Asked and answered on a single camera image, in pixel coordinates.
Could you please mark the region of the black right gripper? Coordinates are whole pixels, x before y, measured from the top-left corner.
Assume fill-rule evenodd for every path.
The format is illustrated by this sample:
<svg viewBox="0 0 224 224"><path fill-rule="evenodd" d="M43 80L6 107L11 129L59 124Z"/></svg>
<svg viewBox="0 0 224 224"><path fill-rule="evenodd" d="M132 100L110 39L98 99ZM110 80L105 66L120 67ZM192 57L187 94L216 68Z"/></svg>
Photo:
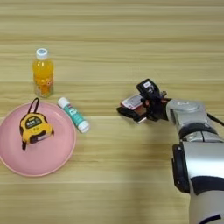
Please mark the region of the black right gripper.
<svg viewBox="0 0 224 224"><path fill-rule="evenodd" d="M143 107L145 112L142 115L139 115L135 110L118 107L116 110L119 114L133 119L136 123L148 119L154 122L158 120L168 120L166 113L166 105L170 101L169 98L155 98L155 99L142 99Z"/></svg>

